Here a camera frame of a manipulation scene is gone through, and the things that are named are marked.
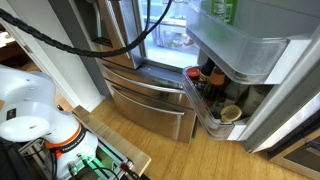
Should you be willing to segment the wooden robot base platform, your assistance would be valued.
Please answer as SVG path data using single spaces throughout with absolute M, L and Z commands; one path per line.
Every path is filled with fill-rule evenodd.
M 113 151 L 118 151 L 125 158 L 133 162 L 130 169 L 137 175 L 142 176 L 151 162 L 151 158 L 126 140 L 115 130 L 105 124 L 101 119 L 95 117 L 81 106 L 77 106 L 72 110 L 72 113 L 81 120 L 90 131 L 96 133 L 102 140 L 112 148 Z

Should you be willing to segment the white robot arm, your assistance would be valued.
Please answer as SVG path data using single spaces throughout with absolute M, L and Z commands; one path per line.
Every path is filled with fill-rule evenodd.
M 0 66 L 0 136 L 12 142 L 44 139 L 57 158 L 57 177 L 66 179 L 70 163 L 96 157 L 98 138 L 71 113 L 58 110 L 55 95 L 47 74 Z

